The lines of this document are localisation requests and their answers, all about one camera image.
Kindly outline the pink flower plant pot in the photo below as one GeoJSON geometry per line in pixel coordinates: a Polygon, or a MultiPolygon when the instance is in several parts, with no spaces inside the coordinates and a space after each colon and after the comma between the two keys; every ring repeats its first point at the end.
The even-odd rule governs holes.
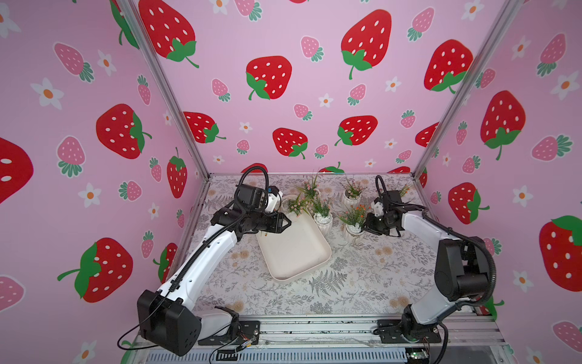
{"type": "Polygon", "coordinates": [[[287,200],[286,207],[289,212],[292,212],[297,216],[311,216],[311,202],[312,201],[308,197],[304,197],[302,194],[298,194],[296,197],[289,198],[289,200],[287,200]]]}

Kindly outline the orange pink flower potted plant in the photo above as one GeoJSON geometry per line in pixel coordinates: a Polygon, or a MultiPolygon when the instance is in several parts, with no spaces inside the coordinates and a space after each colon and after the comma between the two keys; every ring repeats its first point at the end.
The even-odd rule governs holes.
{"type": "Polygon", "coordinates": [[[341,212],[338,217],[344,223],[344,238],[350,243],[357,243],[363,235],[363,227],[368,214],[364,205],[350,206],[341,212]]]}

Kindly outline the white pot green plant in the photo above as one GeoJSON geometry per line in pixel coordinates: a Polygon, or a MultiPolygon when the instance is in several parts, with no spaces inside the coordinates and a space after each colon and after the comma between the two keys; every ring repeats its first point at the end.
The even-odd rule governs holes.
{"type": "Polygon", "coordinates": [[[333,214],[331,212],[330,203],[317,197],[312,206],[313,219],[318,226],[320,232],[326,237],[333,226],[333,214]]]}

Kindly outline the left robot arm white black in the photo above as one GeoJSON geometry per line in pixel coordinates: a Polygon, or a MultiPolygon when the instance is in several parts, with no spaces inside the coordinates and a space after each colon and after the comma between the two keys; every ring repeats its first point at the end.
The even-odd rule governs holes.
{"type": "Polygon", "coordinates": [[[196,302],[212,273],[245,234],[281,234],[292,225],[283,212],[215,212],[203,241],[189,259],[155,291],[145,290],[137,301],[139,335],[177,356],[195,344],[248,343],[251,336],[240,328],[239,315],[216,306],[194,312],[196,302]]]}

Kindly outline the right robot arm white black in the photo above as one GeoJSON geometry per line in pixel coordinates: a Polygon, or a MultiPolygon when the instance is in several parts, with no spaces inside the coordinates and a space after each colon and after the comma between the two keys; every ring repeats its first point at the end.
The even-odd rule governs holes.
{"type": "Polygon", "coordinates": [[[479,306],[493,295],[497,270],[484,242],[444,227],[424,212],[367,214],[364,231],[387,236],[391,229],[407,231],[436,251],[434,286],[406,306],[399,323],[379,324],[374,335],[409,342],[430,338],[446,317],[464,306],[479,306]]]}

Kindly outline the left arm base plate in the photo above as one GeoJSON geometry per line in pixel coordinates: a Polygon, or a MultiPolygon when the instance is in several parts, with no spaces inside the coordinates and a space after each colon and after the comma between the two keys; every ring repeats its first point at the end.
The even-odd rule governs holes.
{"type": "Polygon", "coordinates": [[[216,334],[198,341],[199,346],[218,346],[225,344],[256,345],[260,337],[260,321],[237,321],[231,323],[224,335],[216,334]]]}

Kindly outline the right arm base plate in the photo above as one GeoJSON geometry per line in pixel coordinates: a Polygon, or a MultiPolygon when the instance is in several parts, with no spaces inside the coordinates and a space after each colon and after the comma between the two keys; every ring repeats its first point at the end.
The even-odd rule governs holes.
{"type": "Polygon", "coordinates": [[[439,344],[442,338],[435,324],[420,325],[414,320],[380,319],[373,335],[383,344],[439,344]]]}

